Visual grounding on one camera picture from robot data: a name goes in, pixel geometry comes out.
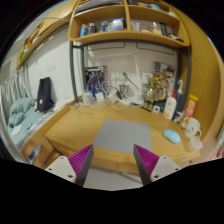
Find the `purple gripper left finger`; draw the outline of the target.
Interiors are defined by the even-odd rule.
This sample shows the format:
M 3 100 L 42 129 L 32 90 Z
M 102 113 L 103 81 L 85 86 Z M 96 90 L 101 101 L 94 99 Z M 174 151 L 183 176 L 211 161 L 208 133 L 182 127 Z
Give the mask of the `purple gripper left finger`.
M 46 171 L 78 186 L 83 186 L 93 155 L 93 145 L 89 145 L 68 157 L 59 156 L 46 168 Z

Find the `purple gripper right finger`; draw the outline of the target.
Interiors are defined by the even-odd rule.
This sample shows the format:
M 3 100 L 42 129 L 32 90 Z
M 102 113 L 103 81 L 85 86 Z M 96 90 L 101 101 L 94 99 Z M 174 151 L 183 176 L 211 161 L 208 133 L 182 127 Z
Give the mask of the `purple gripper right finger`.
M 180 170 L 168 156 L 157 156 L 149 150 L 135 145 L 133 155 L 143 185 L 157 181 Z

